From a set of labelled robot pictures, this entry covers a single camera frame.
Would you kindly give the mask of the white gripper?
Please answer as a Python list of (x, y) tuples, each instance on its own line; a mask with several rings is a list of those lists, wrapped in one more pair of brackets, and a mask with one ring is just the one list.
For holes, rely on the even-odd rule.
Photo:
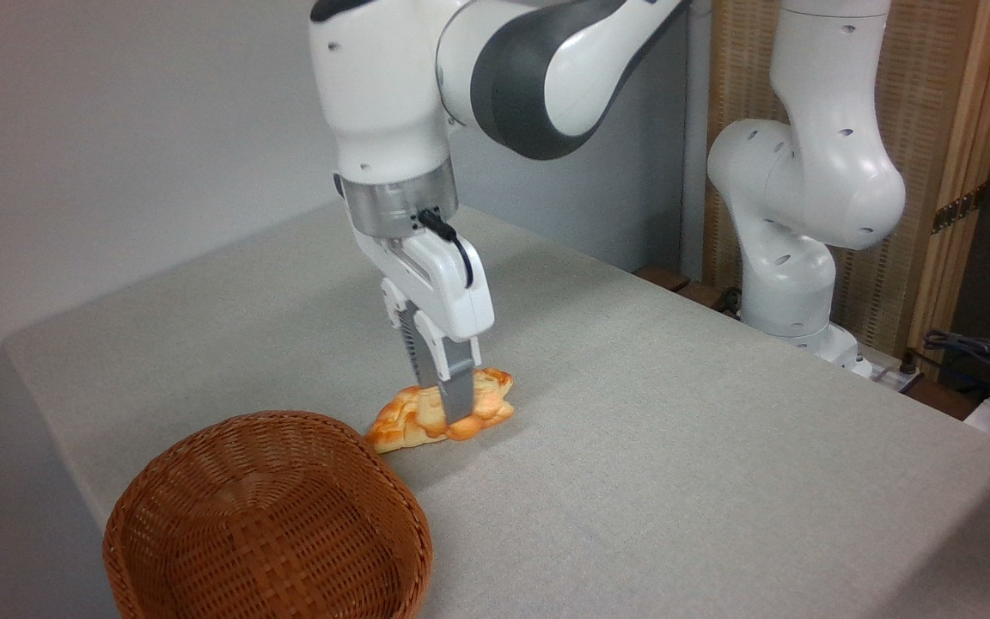
[(382, 301), (416, 384), (437, 388), (448, 426), (467, 418), (475, 401), (473, 371), (480, 362), (476, 337), (494, 324), (478, 251), (467, 239), (445, 242), (427, 230), (402, 239), (376, 238), (358, 229), (353, 235), (362, 254), (382, 272)]

